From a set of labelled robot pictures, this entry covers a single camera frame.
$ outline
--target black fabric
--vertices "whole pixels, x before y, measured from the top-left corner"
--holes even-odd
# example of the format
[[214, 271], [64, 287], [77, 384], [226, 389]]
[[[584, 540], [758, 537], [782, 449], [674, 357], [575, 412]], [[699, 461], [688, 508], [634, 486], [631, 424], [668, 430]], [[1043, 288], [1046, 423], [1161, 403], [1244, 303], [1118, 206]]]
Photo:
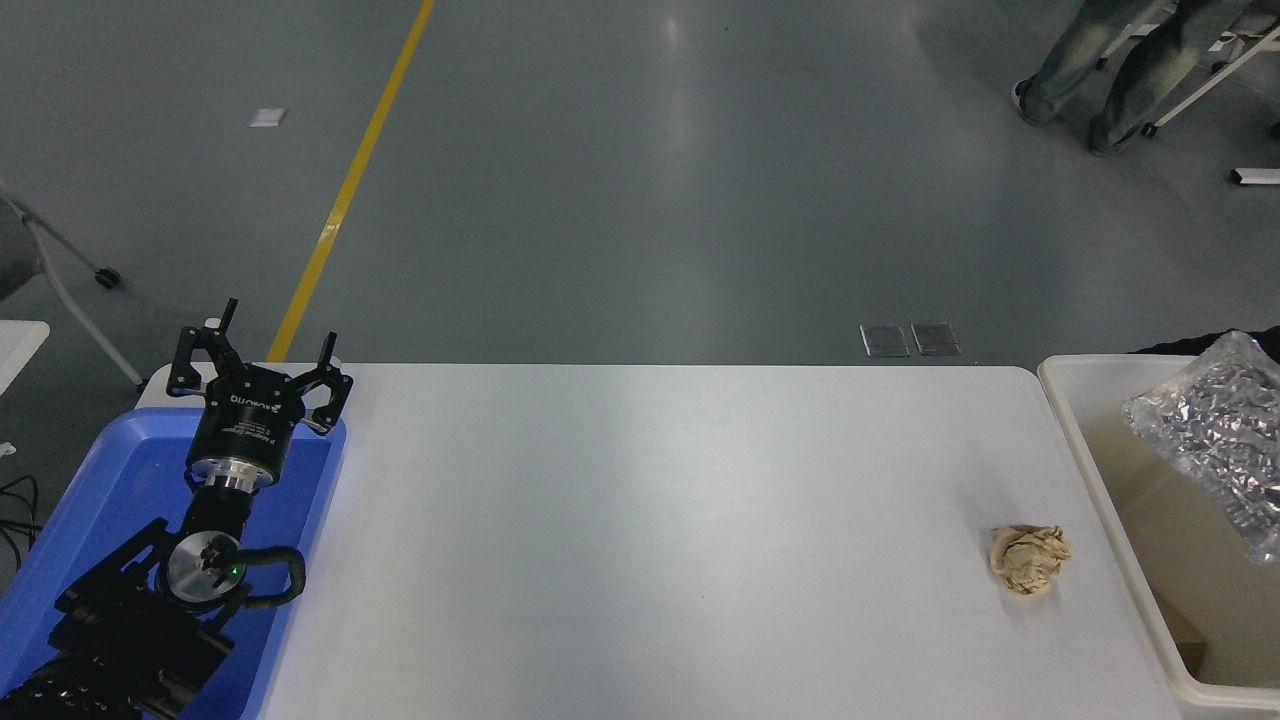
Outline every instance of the black fabric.
[[[1220, 333], [1208, 333], [1199, 337], [1189, 337], [1185, 340], [1175, 340], [1174, 342], [1161, 342], [1160, 345], [1152, 345], [1151, 347], [1143, 347], [1142, 350], [1135, 350], [1133, 354], [1140, 355], [1199, 355], [1208, 350], [1208, 346], [1217, 342], [1217, 338], [1234, 331], [1235, 328], [1222, 331]], [[1268, 357], [1280, 363], [1280, 325], [1270, 327], [1265, 331], [1248, 332], [1249, 337], [1258, 341], [1258, 346], [1262, 347], [1262, 352], [1266, 352]]]

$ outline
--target crumpled paper ball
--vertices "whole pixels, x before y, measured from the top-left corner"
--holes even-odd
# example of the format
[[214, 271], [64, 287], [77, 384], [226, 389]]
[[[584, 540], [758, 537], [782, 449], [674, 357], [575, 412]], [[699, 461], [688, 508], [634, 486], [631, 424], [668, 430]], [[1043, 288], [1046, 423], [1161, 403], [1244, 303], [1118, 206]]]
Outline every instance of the crumpled paper ball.
[[1057, 525], [1009, 525], [991, 530], [991, 571], [1020, 594], [1048, 591], [1050, 575], [1071, 559], [1071, 543]]

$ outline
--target person's leg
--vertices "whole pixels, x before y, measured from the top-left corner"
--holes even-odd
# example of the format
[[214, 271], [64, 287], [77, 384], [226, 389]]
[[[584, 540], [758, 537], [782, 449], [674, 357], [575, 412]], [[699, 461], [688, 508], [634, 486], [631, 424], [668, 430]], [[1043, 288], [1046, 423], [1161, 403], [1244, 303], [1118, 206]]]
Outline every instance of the person's leg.
[[1179, 0], [1174, 17], [1125, 58], [1106, 106], [1089, 126], [1089, 147], [1110, 150], [1135, 133], [1248, 4], [1249, 0]]
[[1033, 124], [1052, 120], [1089, 77], [1107, 45], [1149, 4], [1151, 0], [1085, 0], [1021, 91], [1023, 117]]

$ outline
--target white plastic bin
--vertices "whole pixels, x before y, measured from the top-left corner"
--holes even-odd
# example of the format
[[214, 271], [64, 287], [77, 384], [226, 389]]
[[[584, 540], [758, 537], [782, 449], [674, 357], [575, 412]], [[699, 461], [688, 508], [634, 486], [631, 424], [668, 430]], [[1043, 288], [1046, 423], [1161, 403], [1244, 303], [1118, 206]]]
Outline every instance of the white plastic bin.
[[[1251, 562], [1217, 505], [1134, 436], [1120, 411], [1190, 361], [1055, 356], [1039, 378], [1188, 716], [1221, 716], [1211, 707], [1280, 711], [1280, 566]], [[1206, 637], [1201, 680], [1183, 665], [1152, 591]]]

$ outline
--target yellow floor line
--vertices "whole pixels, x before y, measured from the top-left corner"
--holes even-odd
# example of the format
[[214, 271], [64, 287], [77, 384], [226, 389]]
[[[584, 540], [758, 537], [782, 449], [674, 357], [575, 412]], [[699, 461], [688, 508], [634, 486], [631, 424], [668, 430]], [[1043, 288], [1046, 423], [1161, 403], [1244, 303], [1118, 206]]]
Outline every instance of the yellow floor line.
[[329, 251], [333, 250], [333, 243], [338, 238], [338, 231], [342, 229], [342, 222], [347, 218], [351, 199], [356, 196], [356, 188], [360, 187], [360, 178], [365, 174], [365, 165], [369, 164], [369, 156], [374, 154], [374, 145], [378, 145], [378, 136], [383, 132], [383, 123], [387, 122], [387, 114], [392, 110], [392, 102], [396, 101], [401, 81], [404, 79], [404, 70], [408, 69], [408, 61], [413, 58], [413, 50], [422, 36], [422, 28], [426, 27], [428, 18], [431, 17], [431, 8], [434, 5], [435, 0], [422, 0], [422, 6], [417, 10], [417, 18], [413, 19], [413, 27], [408, 31], [408, 37], [404, 38], [404, 47], [401, 49], [396, 67], [392, 68], [392, 76], [387, 79], [387, 87], [383, 88], [381, 99], [378, 100], [374, 117], [369, 120], [369, 127], [365, 128], [365, 137], [360, 141], [360, 149], [356, 150], [356, 156], [351, 160], [351, 168], [347, 169], [347, 178], [342, 181], [342, 188], [338, 190], [338, 199], [334, 200], [333, 209], [329, 210], [329, 219], [324, 223], [320, 240], [316, 241], [311, 259], [302, 270], [302, 279], [298, 281], [298, 287], [293, 291], [293, 300], [289, 301], [289, 307], [284, 311], [280, 328], [275, 331], [275, 340], [271, 341], [271, 348], [266, 352], [269, 363], [283, 363], [284, 356], [289, 352], [293, 336], [298, 332], [302, 315], [307, 311], [311, 293], [315, 292], [316, 283], [320, 281], [320, 273], [324, 270], [324, 264], [329, 260]]

